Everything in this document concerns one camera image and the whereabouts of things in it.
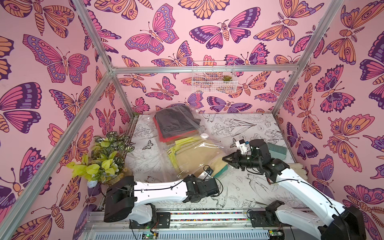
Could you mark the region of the green trousers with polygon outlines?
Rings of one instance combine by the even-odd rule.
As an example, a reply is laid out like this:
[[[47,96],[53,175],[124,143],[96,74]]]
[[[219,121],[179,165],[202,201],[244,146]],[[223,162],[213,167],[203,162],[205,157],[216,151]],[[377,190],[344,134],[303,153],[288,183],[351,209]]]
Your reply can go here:
[[[229,165],[227,164],[227,165],[225,165],[217,174],[215,174],[215,178],[218,178],[218,179],[220,179],[220,178],[222,178],[222,177],[224,177],[226,174],[227,174],[227,172],[228,172],[228,170],[229,170]]]

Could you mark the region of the beige trousers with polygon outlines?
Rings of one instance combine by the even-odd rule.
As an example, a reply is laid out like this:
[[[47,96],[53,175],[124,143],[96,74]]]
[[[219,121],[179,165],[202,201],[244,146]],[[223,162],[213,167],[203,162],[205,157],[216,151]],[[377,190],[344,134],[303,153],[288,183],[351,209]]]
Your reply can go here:
[[[183,179],[188,175],[200,176],[204,168],[209,166],[212,176],[217,175],[226,165],[222,158],[228,155],[228,150],[212,141],[198,141],[176,151],[172,163],[176,165],[178,177]]]

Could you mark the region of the clear plastic vacuum bag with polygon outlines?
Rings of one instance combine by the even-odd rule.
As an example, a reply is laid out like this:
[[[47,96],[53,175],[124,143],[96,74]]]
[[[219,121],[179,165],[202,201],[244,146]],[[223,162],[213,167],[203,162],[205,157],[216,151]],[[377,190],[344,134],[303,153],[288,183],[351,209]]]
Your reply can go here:
[[[207,129],[195,108],[179,104],[156,111],[146,118],[154,129],[160,158],[169,167],[167,177],[183,179],[224,176],[229,165],[223,157],[230,151]]]

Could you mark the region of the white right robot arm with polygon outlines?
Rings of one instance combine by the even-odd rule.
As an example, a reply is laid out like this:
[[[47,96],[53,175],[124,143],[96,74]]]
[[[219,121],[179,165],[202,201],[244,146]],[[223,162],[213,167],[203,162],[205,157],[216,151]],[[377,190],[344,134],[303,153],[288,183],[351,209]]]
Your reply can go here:
[[[266,207],[272,220],[278,220],[312,235],[318,240],[365,240],[364,217],[356,207],[346,207],[329,198],[300,177],[287,163],[273,158],[262,139],[236,143],[237,151],[222,158],[233,168],[257,169],[272,184],[294,194],[312,210],[308,214],[290,208],[281,201]]]

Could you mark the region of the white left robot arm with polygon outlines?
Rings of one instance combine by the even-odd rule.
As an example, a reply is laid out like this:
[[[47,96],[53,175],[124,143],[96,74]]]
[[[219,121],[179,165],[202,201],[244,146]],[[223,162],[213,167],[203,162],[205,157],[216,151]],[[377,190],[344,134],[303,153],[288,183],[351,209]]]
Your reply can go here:
[[[143,183],[127,176],[107,188],[104,222],[128,220],[141,226],[155,224],[158,218],[154,203],[197,203],[220,193],[218,181],[214,178],[201,179],[189,175],[175,182]]]

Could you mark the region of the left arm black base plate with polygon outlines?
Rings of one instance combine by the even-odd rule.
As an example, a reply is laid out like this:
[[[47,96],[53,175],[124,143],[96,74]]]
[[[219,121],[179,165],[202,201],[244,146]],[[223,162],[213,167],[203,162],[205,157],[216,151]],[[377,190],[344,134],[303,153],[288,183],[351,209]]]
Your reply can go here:
[[[171,223],[171,213],[170,212],[158,212],[153,219],[146,224],[138,224],[136,221],[130,223],[130,229],[169,229]]]

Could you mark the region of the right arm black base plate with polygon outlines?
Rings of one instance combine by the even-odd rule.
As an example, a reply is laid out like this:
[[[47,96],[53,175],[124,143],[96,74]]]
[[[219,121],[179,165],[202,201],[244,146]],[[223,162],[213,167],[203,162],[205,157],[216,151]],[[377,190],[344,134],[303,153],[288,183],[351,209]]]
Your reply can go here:
[[[288,224],[280,222],[275,213],[269,211],[247,211],[247,217],[251,221],[252,227],[290,227]]]

